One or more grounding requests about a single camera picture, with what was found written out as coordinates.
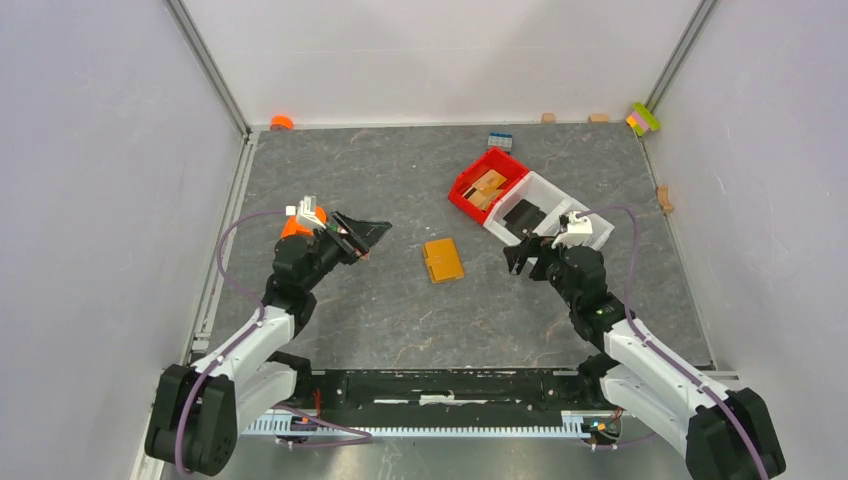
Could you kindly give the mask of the orange card holder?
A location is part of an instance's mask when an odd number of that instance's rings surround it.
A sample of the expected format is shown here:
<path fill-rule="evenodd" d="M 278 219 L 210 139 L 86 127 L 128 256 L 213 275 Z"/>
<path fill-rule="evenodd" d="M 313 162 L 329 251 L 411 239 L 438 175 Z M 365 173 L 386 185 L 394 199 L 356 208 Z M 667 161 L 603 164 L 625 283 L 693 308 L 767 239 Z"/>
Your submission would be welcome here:
<path fill-rule="evenodd" d="M 452 238 L 425 242 L 422 250 L 424 264 L 432 283 L 444 283 L 464 277 L 464 268 Z"/>

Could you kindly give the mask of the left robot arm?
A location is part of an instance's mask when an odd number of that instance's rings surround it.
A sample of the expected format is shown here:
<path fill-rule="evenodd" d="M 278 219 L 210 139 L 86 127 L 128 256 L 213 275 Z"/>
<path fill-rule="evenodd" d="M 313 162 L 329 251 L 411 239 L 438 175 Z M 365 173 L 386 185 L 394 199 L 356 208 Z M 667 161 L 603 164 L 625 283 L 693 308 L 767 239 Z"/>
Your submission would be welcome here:
<path fill-rule="evenodd" d="M 310 234 L 280 238 L 257 308 L 227 341 L 189 365 L 172 364 L 159 378 L 144 452 L 181 473 L 218 474 L 242 432 L 285 402 L 306 405 L 314 394 L 310 362 L 281 352 L 308 324 L 313 289 L 336 266 L 366 257 L 391 229 L 388 221 L 332 211 Z"/>

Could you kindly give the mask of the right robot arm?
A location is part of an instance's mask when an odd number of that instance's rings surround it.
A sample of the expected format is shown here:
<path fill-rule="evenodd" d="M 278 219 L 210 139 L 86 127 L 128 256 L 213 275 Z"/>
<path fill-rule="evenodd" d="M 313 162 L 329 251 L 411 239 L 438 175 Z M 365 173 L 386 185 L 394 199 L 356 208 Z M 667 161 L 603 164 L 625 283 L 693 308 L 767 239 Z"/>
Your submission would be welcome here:
<path fill-rule="evenodd" d="M 773 479 L 786 460 L 763 398 L 710 378 L 651 334 L 608 289 L 604 257 L 531 235 L 503 253 L 508 270 L 550 284 L 570 321 L 598 349 L 578 367 L 580 400 L 634 414 L 684 459 L 694 479 Z"/>

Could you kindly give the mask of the black wallet in bin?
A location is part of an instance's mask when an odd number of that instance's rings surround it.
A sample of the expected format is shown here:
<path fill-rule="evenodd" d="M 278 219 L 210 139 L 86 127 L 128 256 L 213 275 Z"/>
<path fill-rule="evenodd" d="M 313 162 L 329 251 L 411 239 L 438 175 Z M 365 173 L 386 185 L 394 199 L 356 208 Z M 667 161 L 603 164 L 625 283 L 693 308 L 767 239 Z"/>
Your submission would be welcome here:
<path fill-rule="evenodd" d="M 517 237 L 523 240 L 532 233 L 544 220 L 546 213 L 538 206 L 521 199 L 504 217 L 505 228 Z"/>

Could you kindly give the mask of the white bin near red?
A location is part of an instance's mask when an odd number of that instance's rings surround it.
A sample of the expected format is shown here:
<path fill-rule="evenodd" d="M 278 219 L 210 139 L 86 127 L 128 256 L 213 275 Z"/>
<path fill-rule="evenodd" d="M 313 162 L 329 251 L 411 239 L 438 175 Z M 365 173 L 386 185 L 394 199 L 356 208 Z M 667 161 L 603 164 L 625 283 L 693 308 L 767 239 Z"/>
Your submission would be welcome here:
<path fill-rule="evenodd" d="M 573 197 L 531 171 L 491 206 L 483 228 L 508 246 L 531 233 L 555 235 L 559 216 L 575 204 Z"/>

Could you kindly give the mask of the white bin far right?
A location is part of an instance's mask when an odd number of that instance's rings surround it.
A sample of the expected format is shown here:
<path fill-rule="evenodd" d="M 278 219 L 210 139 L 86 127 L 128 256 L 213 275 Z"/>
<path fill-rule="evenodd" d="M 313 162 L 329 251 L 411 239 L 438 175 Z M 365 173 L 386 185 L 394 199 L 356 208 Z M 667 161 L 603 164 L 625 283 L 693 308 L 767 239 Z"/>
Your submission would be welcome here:
<path fill-rule="evenodd" d="M 541 223 L 533 230 L 538 236 L 562 237 L 558 244 L 565 247 L 588 246 L 600 250 L 608 240 L 614 226 L 601 216 L 591 214 L 577 219 L 577 233 L 565 233 L 561 226 L 561 218 L 574 213 L 588 211 L 588 208 L 577 200 L 562 200 L 552 212 L 547 214 Z"/>

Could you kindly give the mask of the red plastic bin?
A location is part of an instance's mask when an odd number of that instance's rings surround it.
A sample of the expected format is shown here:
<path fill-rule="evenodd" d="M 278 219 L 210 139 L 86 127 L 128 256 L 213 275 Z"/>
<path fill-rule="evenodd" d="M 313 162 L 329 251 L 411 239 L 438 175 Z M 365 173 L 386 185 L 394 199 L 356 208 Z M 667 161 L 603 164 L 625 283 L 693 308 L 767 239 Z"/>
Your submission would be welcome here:
<path fill-rule="evenodd" d="M 529 173 L 529 169 L 498 147 L 489 148 L 460 173 L 448 200 L 483 225 L 493 205 Z"/>

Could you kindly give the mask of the blue lego brick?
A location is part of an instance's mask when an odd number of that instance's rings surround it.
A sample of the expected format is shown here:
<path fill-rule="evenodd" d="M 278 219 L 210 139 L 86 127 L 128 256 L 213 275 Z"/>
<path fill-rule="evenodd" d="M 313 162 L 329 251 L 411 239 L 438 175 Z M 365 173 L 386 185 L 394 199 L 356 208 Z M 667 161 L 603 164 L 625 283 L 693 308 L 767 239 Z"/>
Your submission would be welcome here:
<path fill-rule="evenodd" d="M 513 145 L 513 136 L 502 132 L 491 132 L 488 135 L 487 146 L 498 148 L 509 153 Z"/>

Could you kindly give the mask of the colourful block stack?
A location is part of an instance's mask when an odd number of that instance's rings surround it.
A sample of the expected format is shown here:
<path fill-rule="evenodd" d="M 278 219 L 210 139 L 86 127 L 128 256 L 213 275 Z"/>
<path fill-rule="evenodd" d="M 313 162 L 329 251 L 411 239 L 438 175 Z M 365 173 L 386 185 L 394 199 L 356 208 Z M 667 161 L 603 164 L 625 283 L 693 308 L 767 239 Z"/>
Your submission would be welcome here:
<path fill-rule="evenodd" d="M 662 127 L 660 121 L 642 103 L 632 104 L 632 110 L 625 119 L 627 125 L 638 136 L 643 137 L 647 133 L 659 131 Z"/>

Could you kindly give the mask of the wooden block on rail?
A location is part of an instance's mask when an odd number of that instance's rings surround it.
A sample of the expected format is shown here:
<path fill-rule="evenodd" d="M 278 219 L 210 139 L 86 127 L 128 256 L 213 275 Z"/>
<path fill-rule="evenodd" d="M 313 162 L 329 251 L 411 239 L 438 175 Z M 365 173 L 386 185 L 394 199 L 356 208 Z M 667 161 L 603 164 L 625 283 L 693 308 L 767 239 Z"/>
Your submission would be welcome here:
<path fill-rule="evenodd" d="M 656 198 L 661 212 L 664 215 L 669 215 L 675 210 L 675 206 L 671 202 L 670 198 L 670 189 L 667 185 L 659 185 L 657 187 Z"/>

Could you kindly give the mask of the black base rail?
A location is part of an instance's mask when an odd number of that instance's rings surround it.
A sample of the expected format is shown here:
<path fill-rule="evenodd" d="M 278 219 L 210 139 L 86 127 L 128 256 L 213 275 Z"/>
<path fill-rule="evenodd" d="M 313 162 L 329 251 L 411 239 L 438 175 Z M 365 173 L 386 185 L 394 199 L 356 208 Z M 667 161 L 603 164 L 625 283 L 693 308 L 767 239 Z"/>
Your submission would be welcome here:
<path fill-rule="evenodd" d="M 551 368 L 327 369 L 285 402 L 347 427 L 548 427 L 564 412 L 616 409 L 577 371 Z"/>

